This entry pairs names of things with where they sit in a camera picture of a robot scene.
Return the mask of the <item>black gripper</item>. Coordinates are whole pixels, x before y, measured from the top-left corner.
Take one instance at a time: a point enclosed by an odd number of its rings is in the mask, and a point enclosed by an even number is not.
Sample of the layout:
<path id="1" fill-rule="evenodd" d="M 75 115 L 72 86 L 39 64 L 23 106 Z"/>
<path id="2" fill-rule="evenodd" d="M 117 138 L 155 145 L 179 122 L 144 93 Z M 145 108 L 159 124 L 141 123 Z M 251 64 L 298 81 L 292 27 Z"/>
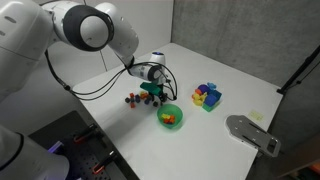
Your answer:
<path id="1" fill-rule="evenodd" d="M 151 93 L 154 96 L 157 96 L 161 102 L 166 102 L 167 101 L 167 94 L 163 92 L 163 90 L 158 87 L 157 85 L 155 86 L 149 86 L 147 88 L 147 91 Z"/>

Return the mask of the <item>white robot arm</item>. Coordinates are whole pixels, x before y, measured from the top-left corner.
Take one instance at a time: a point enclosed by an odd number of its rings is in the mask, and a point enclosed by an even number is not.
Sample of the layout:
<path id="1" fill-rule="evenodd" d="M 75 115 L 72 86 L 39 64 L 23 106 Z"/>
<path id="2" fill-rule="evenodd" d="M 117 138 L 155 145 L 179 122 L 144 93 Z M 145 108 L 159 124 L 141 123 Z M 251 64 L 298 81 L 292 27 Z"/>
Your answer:
<path id="1" fill-rule="evenodd" d="M 139 39 L 111 3 L 95 7 L 73 1 L 39 5 L 32 0 L 0 0 L 0 97 L 20 90 L 40 57 L 56 42 L 96 52 L 110 47 L 132 76 L 161 86 L 165 57 L 154 53 L 137 63 Z M 0 126 L 0 180 L 65 180 L 69 161 L 25 135 Z"/>

